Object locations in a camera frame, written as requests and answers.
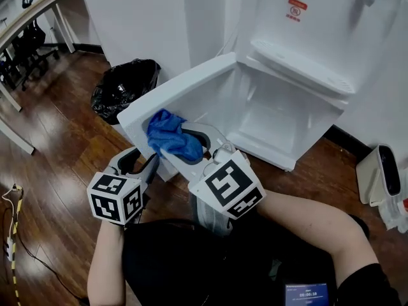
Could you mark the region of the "white slotted drip tray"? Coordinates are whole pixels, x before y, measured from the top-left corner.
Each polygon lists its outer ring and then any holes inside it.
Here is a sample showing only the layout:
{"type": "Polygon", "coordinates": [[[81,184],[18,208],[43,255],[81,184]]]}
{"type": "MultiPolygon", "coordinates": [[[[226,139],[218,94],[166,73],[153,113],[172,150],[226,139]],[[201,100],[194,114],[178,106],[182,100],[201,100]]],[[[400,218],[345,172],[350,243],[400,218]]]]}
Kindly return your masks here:
{"type": "Polygon", "coordinates": [[[305,84],[316,84],[341,96],[356,93],[353,85],[338,73],[281,45],[265,40],[252,40],[251,47],[255,53],[268,59],[271,68],[305,84]]]}

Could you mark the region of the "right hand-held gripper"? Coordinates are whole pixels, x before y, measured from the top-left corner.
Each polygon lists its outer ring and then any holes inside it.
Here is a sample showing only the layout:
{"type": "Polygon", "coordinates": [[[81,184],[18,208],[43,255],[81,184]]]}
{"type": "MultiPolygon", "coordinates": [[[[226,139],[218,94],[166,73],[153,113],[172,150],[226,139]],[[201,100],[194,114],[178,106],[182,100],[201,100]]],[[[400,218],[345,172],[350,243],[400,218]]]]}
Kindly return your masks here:
{"type": "Polygon", "coordinates": [[[181,130],[198,139],[206,149],[217,149],[213,159],[184,161],[161,149],[161,153],[189,182],[190,192],[230,219],[237,220],[265,196],[249,160],[215,127],[183,122],[181,130]]]}

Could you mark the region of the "clear plastic water bottle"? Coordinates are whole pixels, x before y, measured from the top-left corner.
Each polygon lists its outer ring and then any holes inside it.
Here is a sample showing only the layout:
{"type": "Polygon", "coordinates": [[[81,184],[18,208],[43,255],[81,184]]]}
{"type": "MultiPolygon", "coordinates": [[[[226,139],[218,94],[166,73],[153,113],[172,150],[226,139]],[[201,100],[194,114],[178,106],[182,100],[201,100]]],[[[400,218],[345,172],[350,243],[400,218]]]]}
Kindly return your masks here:
{"type": "Polygon", "coordinates": [[[403,189],[379,205],[379,214],[387,230],[408,235],[408,195],[403,189]]]}

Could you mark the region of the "black garbage bag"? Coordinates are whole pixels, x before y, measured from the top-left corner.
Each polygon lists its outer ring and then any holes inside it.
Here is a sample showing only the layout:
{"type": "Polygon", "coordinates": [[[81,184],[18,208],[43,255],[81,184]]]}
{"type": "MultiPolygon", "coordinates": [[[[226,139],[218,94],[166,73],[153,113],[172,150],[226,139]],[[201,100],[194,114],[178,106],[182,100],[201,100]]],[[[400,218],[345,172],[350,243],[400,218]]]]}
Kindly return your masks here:
{"type": "Polygon", "coordinates": [[[91,108],[107,124],[132,102],[156,88],[160,65],[152,59],[133,59],[104,72],[91,96],[91,108]]]}

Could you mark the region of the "person's black clothing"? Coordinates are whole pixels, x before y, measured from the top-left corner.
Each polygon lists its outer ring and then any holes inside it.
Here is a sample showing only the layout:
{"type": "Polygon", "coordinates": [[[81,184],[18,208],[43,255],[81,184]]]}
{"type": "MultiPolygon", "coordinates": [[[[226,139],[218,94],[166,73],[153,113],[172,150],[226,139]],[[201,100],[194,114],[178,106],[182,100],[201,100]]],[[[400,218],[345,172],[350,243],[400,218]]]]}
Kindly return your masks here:
{"type": "Polygon", "coordinates": [[[142,306],[291,306],[288,286],[319,284],[321,306],[402,306],[380,265],[337,284],[327,252],[256,214],[225,237],[181,219],[132,225],[122,269],[142,306]]]}

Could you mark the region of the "black office chair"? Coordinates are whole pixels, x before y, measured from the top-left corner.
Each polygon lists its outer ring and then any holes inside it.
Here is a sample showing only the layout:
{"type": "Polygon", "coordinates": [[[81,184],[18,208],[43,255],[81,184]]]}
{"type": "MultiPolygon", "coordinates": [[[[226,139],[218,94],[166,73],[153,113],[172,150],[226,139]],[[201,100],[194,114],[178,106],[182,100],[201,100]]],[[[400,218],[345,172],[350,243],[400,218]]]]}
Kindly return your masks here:
{"type": "Polygon", "coordinates": [[[14,48],[14,57],[11,58],[6,49],[0,50],[0,80],[8,85],[12,90],[16,89],[16,85],[11,77],[16,74],[21,77],[17,70],[17,66],[22,66],[25,69],[25,76],[21,82],[22,90],[26,90],[26,81],[31,73],[39,70],[40,76],[43,76],[48,69],[47,59],[52,56],[55,60],[60,59],[58,49],[54,48],[45,54],[39,54],[38,49],[45,43],[46,34],[34,19],[23,30],[22,36],[17,35],[11,45],[14,48]]]}

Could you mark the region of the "person's left forearm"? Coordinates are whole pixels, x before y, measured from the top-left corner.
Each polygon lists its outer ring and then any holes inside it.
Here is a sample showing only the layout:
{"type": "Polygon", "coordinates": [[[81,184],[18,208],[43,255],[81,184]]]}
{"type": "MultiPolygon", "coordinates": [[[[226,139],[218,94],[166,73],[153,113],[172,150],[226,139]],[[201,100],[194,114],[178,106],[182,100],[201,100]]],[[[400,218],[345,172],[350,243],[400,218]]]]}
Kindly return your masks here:
{"type": "Polygon", "coordinates": [[[102,221],[87,279],[87,294],[91,306],[125,306],[123,247],[124,229],[102,221]]]}

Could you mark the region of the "white mini fridge door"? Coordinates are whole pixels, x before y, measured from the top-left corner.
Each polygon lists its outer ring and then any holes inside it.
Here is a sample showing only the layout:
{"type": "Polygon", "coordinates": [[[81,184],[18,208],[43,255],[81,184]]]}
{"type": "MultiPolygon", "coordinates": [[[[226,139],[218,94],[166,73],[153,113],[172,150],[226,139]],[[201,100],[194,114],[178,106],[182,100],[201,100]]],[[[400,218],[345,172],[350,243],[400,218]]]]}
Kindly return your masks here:
{"type": "Polygon", "coordinates": [[[120,125],[145,159],[154,153],[147,143],[147,126],[162,108],[189,122],[211,125],[228,136],[233,125],[236,69],[233,52],[206,61],[132,102],[118,114],[120,125]]]}

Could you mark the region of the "person's right forearm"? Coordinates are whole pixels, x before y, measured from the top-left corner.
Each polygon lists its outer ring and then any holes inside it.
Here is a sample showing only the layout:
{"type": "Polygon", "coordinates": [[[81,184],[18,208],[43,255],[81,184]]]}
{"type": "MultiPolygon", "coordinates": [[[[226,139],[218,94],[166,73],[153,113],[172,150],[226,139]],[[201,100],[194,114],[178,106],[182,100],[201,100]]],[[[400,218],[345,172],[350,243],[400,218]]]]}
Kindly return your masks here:
{"type": "Polygon", "coordinates": [[[269,190],[256,208],[263,217],[330,254],[337,286],[358,270],[379,262],[361,226],[338,208],[269,190]]]}

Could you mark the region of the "white water dispenser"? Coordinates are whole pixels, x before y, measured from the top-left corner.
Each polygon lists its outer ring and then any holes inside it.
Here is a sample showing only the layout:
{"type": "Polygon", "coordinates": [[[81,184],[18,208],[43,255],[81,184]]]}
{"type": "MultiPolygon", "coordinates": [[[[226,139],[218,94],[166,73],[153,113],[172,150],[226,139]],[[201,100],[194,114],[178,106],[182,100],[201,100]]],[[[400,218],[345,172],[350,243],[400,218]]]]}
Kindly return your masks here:
{"type": "Polygon", "coordinates": [[[345,112],[358,108],[379,78],[402,0],[240,0],[235,53],[242,114],[229,138],[283,170],[345,112]],[[252,40],[281,45],[326,66],[356,90],[341,96],[270,67],[252,40]]]}

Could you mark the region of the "blue cloth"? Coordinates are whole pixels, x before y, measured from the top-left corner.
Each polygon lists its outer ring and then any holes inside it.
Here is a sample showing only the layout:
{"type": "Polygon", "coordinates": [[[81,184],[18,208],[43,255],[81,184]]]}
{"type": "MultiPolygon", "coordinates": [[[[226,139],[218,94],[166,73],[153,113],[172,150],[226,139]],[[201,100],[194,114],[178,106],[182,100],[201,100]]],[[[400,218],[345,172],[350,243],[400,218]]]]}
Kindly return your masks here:
{"type": "Polygon", "coordinates": [[[194,136],[182,132],[186,120],[162,108],[151,118],[147,127],[148,146],[159,157],[164,158],[161,150],[181,156],[187,161],[198,161],[203,157],[203,147],[194,136]]]}

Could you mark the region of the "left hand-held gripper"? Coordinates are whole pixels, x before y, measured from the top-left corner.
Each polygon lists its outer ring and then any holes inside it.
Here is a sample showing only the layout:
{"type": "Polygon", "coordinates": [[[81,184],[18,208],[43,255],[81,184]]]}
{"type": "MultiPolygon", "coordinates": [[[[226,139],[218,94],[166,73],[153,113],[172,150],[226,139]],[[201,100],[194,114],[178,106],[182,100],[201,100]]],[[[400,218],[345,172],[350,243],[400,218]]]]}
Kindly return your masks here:
{"type": "Polygon", "coordinates": [[[150,156],[134,171],[140,156],[136,147],[123,150],[111,158],[106,173],[97,172],[92,178],[87,196],[95,218],[125,225],[142,211],[143,194],[157,171],[159,156],[150,156]]]}

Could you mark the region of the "white handheld device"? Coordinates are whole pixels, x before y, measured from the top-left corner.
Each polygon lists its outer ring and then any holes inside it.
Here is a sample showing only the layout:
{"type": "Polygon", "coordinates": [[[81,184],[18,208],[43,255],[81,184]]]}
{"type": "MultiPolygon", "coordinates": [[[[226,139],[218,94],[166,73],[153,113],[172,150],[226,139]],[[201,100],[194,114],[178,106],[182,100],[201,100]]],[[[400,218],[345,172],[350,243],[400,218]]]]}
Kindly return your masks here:
{"type": "Polygon", "coordinates": [[[371,207],[379,206],[401,192],[400,175],[392,148],[378,145],[356,165],[360,201],[371,207]]]}

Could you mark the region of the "black device with lit screen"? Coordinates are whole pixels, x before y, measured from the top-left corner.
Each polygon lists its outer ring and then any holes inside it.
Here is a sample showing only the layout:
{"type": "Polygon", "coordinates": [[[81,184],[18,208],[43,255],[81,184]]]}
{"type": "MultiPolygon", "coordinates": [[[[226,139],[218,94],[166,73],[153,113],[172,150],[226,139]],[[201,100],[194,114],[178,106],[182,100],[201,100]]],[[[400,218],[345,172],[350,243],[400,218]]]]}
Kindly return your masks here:
{"type": "Polygon", "coordinates": [[[284,306],[329,306],[327,284],[286,284],[284,306]]]}

